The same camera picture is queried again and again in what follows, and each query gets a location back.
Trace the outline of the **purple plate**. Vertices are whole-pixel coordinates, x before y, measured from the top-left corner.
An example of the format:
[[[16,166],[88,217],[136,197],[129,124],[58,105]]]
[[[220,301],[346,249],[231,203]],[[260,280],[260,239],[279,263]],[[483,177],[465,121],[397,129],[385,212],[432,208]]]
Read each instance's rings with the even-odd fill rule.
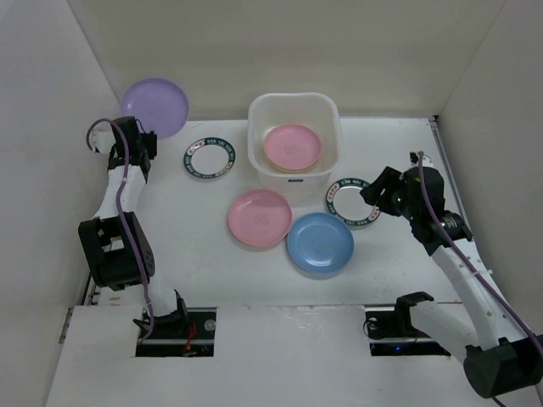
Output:
[[[120,100],[120,113],[134,116],[158,139],[175,136],[187,123],[189,101],[173,81],[151,77],[134,82]]]

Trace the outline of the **cream plate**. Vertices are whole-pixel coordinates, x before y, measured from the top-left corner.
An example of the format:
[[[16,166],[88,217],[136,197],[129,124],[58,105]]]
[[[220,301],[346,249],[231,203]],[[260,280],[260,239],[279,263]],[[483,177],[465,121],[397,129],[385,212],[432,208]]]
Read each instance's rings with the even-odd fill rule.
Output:
[[[271,166],[271,168],[273,168],[274,170],[276,171],[279,171],[279,172],[282,172],[282,173],[287,173],[287,174],[301,174],[301,173],[308,173],[308,172],[311,172],[314,170],[315,167],[318,166],[318,163],[315,162],[313,163],[312,165],[309,165],[309,166],[306,166],[305,168],[300,168],[300,169],[289,169],[289,168],[286,168],[286,167],[282,167],[280,165],[277,165],[273,162],[269,162],[269,165]]]

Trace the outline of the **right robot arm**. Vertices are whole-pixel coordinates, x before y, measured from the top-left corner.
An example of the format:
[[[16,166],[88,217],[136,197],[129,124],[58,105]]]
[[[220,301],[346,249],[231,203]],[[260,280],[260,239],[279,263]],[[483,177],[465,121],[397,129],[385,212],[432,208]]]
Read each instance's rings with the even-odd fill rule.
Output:
[[[363,200],[409,221],[412,235],[444,272],[471,320],[448,315],[425,292],[397,298],[393,312],[375,322],[375,339],[423,333],[461,364],[475,393],[493,399],[542,379],[542,337],[516,315],[481,261],[463,218],[445,209],[445,182],[432,167],[405,172],[387,167]]]

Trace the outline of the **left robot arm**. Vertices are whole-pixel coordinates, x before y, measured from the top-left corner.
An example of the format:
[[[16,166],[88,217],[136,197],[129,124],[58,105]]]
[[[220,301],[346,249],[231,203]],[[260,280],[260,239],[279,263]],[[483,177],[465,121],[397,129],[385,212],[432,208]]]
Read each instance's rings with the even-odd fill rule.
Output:
[[[94,153],[108,156],[108,185],[103,201],[95,215],[78,226],[92,279],[98,287],[114,292],[142,288],[145,313],[134,323],[143,337],[155,331],[182,335],[190,327],[191,315],[179,293],[175,293],[175,305],[162,316],[154,312],[154,253],[136,215],[157,154],[157,136],[144,131],[138,119],[126,116],[96,120],[87,131],[86,143]]]

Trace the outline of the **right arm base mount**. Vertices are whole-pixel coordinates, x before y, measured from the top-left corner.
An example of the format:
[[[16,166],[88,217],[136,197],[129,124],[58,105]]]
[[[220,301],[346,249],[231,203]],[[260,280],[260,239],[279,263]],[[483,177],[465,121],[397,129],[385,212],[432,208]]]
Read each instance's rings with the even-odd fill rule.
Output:
[[[366,307],[362,328],[372,357],[451,356],[425,333],[401,328],[390,305]]]

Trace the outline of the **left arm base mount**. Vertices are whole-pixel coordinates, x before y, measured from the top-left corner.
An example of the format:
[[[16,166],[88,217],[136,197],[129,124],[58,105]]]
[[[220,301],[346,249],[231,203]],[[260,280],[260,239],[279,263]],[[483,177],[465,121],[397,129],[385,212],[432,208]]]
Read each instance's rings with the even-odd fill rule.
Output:
[[[154,318],[150,336],[136,345],[135,356],[147,358],[213,357],[216,334],[215,308],[189,308]]]

